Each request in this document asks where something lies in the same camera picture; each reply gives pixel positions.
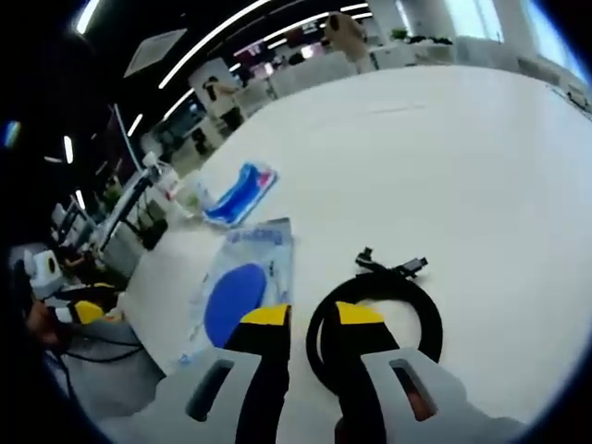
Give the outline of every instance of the window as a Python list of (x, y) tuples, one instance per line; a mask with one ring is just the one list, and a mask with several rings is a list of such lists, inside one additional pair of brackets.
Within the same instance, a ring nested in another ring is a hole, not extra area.
[(503, 32), (501, 32), (498, 11), (491, 0), (476, 0), (477, 7), (481, 13), (483, 26), (485, 27), (488, 39), (503, 42)]
[(538, 52), (558, 65), (569, 69), (581, 80), (586, 81), (586, 75), (577, 57), (562, 39), (559, 32), (553, 26), (553, 23), (534, 1), (527, 0), (526, 4), (526, 10), (533, 26)]
[(492, 0), (446, 0), (457, 35), (503, 42)]

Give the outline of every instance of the white table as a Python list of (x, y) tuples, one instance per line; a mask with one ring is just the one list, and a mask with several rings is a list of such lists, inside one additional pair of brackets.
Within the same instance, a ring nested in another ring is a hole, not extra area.
[[(460, 67), (332, 82), (240, 127), (203, 167), (214, 194), (246, 160), (280, 173), (248, 222), (289, 216), (295, 235), (278, 442), (332, 442), (339, 406), (310, 370), (304, 338), (365, 246), (385, 265), (427, 257), (422, 287), (443, 319), (441, 363), (477, 407), (529, 422), (561, 389), (592, 320), (592, 125), (544, 83)], [(172, 228), (130, 282), (129, 320), (165, 371), (221, 241), (207, 228)], [(411, 310), (379, 309), (401, 345), (418, 342)]]

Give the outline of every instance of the ceiling light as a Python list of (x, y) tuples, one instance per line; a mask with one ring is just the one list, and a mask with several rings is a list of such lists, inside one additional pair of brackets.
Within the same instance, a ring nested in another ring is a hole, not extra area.
[(74, 161), (74, 151), (72, 150), (72, 140), (64, 136), (64, 151), (66, 152), (66, 162), (71, 164)]
[(278, 46), (281, 46), (282, 44), (284, 44), (284, 43), (285, 43), (285, 42), (287, 42), (287, 41), (288, 41), (288, 39), (281, 39), (281, 40), (278, 40), (277, 42), (275, 42), (275, 43), (271, 43), (269, 46), (267, 46), (267, 49), (274, 49), (274, 48), (277, 48)]
[(251, 43), (249, 44), (249, 46), (245, 46), (244, 48), (240, 49), (239, 51), (237, 51), (236, 53), (234, 53), (233, 55), (236, 57), (237, 55), (239, 55), (240, 53), (244, 53), (245, 51), (247, 51), (251, 46), (255, 46), (256, 44), (262, 42), (263, 40), (258, 40), (255, 43)]
[(315, 54), (311, 46), (303, 46), (300, 52), (304, 58), (311, 58)]
[(397, 7), (399, 15), (403, 20), (403, 25), (405, 25), (405, 29), (407, 30), (409, 35), (411, 35), (411, 23), (409, 22), (409, 18), (407, 17), (407, 13), (405, 12), (405, 8), (403, 7), (401, 0), (397, 0), (395, 2), (395, 6)]
[(352, 19), (368, 19), (369, 17), (372, 17), (371, 12), (364, 12), (362, 14), (356, 14), (355, 16), (351, 16)]
[(86, 210), (86, 205), (84, 204), (84, 199), (82, 199), (82, 193), (80, 190), (76, 190), (76, 200), (78, 201), (80, 209)]
[(351, 6), (344, 6), (342, 9), (340, 9), (339, 11), (341, 12), (345, 12), (345, 11), (353, 11), (354, 9), (360, 9), (362, 7), (368, 7), (367, 3), (359, 3), (357, 5), (351, 5)]
[(177, 102), (174, 105), (172, 105), (168, 111), (166, 111), (163, 120), (167, 120), (170, 117), (170, 115), (173, 114), (177, 108), (179, 108), (179, 106), (185, 101), (185, 99), (187, 99), (187, 97), (189, 97), (193, 93), (195, 93), (195, 90), (193, 88), (185, 92), (183, 96), (180, 99), (178, 99)]
[(319, 19), (324, 19), (325, 17), (329, 17), (328, 12), (324, 12), (323, 14), (317, 14), (316, 16), (312, 16), (309, 18), (305, 18), (304, 20), (297, 21), (296, 23), (291, 24), (291, 25), (287, 26), (286, 28), (282, 28), (279, 31), (272, 32), (267, 37), (264, 37), (263, 41), (268, 42), (268, 41), (278, 37), (279, 35), (283, 34), (284, 32), (295, 30), (296, 28), (300, 28), (302, 25), (305, 25), (306, 23), (310, 23), (311, 21), (315, 21), (315, 20), (319, 20)]
[(63, 164), (64, 161), (62, 159), (57, 159), (55, 157), (50, 157), (48, 155), (46, 155), (43, 159), (45, 159), (45, 162), (49, 162), (50, 164)]
[(80, 19), (76, 24), (76, 31), (78, 31), (80, 34), (86, 32), (86, 29), (89, 27), (89, 23), (93, 18), (94, 11), (96, 7), (99, 6), (100, 1), (101, 0), (91, 0), (82, 11)]
[(177, 65), (175, 65), (170, 70), (170, 72), (168, 74), (166, 74), (163, 81), (160, 82), (160, 84), (158, 85), (158, 88), (161, 90), (163, 88), (165, 88), (165, 86), (167, 86), (167, 84), (171, 81), (171, 79), (173, 77), (175, 77), (175, 75), (179, 72), (179, 70), (181, 68), (183, 68), (183, 65), (185, 65), (193, 56), (195, 56), (200, 49), (202, 49), (210, 41), (212, 41), (220, 32), (222, 32), (223, 30), (228, 28), (234, 22), (242, 19), (247, 14), (253, 12), (258, 7), (265, 5), (266, 3), (269, 3), (270, 1), (271, 0), (258, 0), (254, 3), (252, 3), (251, 5), (245, 7), (241, 11), (237, 12), (234, 16), (227, 18), (225, 21), (223, 21), (218, 26), (216, 26), (213, 31), (210, 31), (205, 37), (203, 37), (202, 40), (200, 40), (195, 46), (193, 46), (193, 48), (186, 55), (184, 55), (180, 59), (179, 62), (177, 62)]
[(131, 127), (129, 127), (128, 137), (131, 137), (131, 135), (133, 134), (133, 131), (135, 131), (136, 128), (138, 128), (138, 125), (140, 125), (140, 120), (142, 120), (142, 117), (144, 117), (144, 114), (139, 114), (136, 117), (136, 119), (133, 121), (133, 123), (131, 124)]

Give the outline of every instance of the cable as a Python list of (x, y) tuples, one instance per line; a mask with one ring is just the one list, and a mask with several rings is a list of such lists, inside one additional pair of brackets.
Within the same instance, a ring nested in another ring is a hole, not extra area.
[(407, 302), (417, 312), (422, 329), (419, 351), (436, 363), (442, 353), (442, 319), (438, 308), (425, 291), (408, 280), (414, 278), (415, 273), (427, 265), (426, 259), (413, 259), (404, 265), (388, 269), (372, 261), (371, 252), (372, 250), (365, 249), (356, 259), (358, 265), (371, 270), (371, 273), (358, 275), (331, 291), (314, 310), (306, 333), (306, 355), (311, 368), (318, 380), (333, 393), (336, 393), (335, 386), (319, 356), (316, 344), (327, 310), (337, 301)]
[(119, 356), (113, 356), (111, 358), (89, 358), (88, 356), (81, 356), (76, 353), (70, 353), (69, 351), (65, 352), (64, 354), (70, 358), (80, 359), (81, 361), (87, 361), (89, 363), (111, 364), (129, 358), (130, 356), (136, 354), (137, 352), (141, 352), (142, 350), (144, 350), (143, 347), (138, 347), (137, 349), (120, 354)]
[(75, 401), (78, 402), (76, 395), (74, 394), (74, 387), (72, 386), (72, 379), (70, 377), (70, 371), (68, 369), (68, 367), (66, 366), (66, 363), (64, 363), (64, 360), (62, 359), (62, 357), (51, 351), (51, 355), (53, 356), (55, 362), (62, 368), (62, 371), (64, 372), (64, 375), (66, 376), (66, 387), (68, 389), (68, 398), (71, 401)]
[(138, 227), (139, 227), (138, 229), (140, 231), (144, 231), (145, 226), (142, 223), (142, 219), (140, 218), (140, 198), (141, 198), (141, 196), (138, 197), (138, 200), (136, 201), (136, 204), (134, 206), (136, 207), (136, 218), (138, 219)]
[(79, 331), (75, 331), (73, 334), (75, 336), (80, 336), (81, 338), (94, 339), (94, 340), (98, 340), (98, 341), (101, 341), (101, 342), (104, 342), (104, 343), (107, 343), (107, 344), (121, 345), (123, 347), (140, 347), (140, 348), (143, 348), (143, 345), (140, 342), (124, 342), (124, 341), (120, 341), (120, 340), (101, 338), (100, 336), (89, 335), (87, 333), (80, 333)]
[(152, 222), (155, 223), (156, 220), (154, 219), (154, 217), (150, 213), (150, 208), (148, 208), (148, 194), (146, 193), (146, 191), (144, 191), (142, 193), (142, 197), (144, 198), (144, 211), (146, 212), (146, 214), (148, 215), (148, 217), (150, 217), (150, 219), (152, 220)]

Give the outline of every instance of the blue plastic package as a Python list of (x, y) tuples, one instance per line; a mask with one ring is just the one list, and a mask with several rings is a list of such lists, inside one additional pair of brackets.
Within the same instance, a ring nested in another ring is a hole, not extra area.
[(205, 220), (236, 227), (251, 213), (278, 180), (278, 173), (262, 163), (246, 162), (237, 182), (213, 205), (204, 208)]
[[(223, 344), (247, 311), (291, 303), (292, 252), (288, 218), (230, 230), (191, 296), (191, 329), (174, 364), (190, 363), (197, 352)], [(232, 290), (240, 285), (250, 288)]]

